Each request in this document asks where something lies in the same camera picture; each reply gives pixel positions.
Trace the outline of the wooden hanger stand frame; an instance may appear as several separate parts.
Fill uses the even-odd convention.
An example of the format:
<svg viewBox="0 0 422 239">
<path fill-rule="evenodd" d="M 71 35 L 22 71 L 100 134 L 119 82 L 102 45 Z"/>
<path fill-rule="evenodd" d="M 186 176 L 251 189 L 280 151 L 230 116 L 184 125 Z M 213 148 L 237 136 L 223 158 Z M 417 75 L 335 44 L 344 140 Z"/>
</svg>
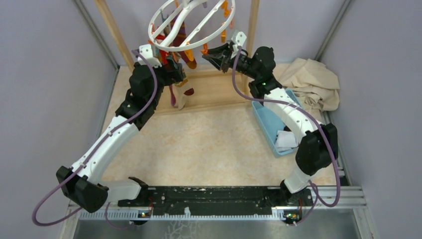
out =
<svg viewBox="0 0 422 239">
<path fill-rule="evenodd" d="M 107 2 L 96 0 L 94 3 L 127 65 L 128 73 L 132 73 L 135 64 L 134 58 L 129 52 Z M 185 106 L 181 110 L 171 106 L 171 95 L 165 91 L 158 105 L 157 114 L 179 114 L 181 112 L 246 105 L 246 100 L 235 93 L 228 73 L 197 68 L 194 71 L 187 71 L 187 77 L 189 82 L 193 84 L 195 93 L 187 97 Z"/>
</svg>

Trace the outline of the white round clip hanger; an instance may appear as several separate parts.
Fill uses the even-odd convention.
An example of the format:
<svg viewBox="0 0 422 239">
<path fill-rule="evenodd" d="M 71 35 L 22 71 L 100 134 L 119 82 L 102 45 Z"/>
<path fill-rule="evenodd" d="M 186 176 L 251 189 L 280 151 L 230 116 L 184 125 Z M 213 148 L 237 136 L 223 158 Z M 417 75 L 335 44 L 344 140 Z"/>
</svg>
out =
<svg viewBox="0 0 422 239">
<path fill-rule="evenodd" d="M 234 0 L 166 0 L 149 20 L 148 40 L 168 52 L 190 51 L 212 41 L 225 43 L 236 11 Z M 173 46 L 183 22 L 187 37 L 179 46 Z M 156 46 L 155 38 L 159 34 L 166 38 Z"/>
</svg>

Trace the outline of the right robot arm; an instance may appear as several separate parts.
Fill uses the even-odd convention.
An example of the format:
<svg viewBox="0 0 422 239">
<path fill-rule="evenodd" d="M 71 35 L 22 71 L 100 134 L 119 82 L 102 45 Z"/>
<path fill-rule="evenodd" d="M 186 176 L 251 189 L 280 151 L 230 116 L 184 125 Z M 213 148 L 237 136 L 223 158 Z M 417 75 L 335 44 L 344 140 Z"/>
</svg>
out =
<svg viewBox="0 0 422 239">
<path fill-rule="evenodd" d="M 202 57 L 222 72 L 231 68 L 252 78 L 248 84 L 249 100 L 260 102 L 274 113 L 298 140 L 296 167 L 280 185 L 281 201 L 293 205 L 300 198 L 299 192 L 321 169 L 335 164 L 338 158 L 336 127 L 317 121 L 290 98 L 273 75 L 276 63 L 272 48 L 259 47 L 249 57 L 240 47 L 226 43 L 208 50 Z"/>
</svg>

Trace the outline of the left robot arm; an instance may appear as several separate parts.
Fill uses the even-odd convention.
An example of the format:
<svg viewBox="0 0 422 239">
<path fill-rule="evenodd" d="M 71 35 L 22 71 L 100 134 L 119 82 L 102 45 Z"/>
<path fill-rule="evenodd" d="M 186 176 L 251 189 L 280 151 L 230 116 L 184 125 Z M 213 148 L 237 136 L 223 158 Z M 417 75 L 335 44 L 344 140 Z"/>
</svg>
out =
<svg viewBox="0 0 422 239">
<path fill-rule="evenodd" d="M 131 200 L 145 205 L 149 192 L 141 180 L 103 182 L 102 176 L 123 146 L 135 136 L 153 116 L 166 86 L 182 82 L 186 75 L 181 63 L 167 57 L 167 64 L 153 66 L 136 63 L 129 78 L 130 88 L 115 111 L 107 130 L 95 144 L 71 167 L 61 166 L 57 172 L 61 190 L 67 198 L 89 213 L 103 205 Z"/>
</svg>

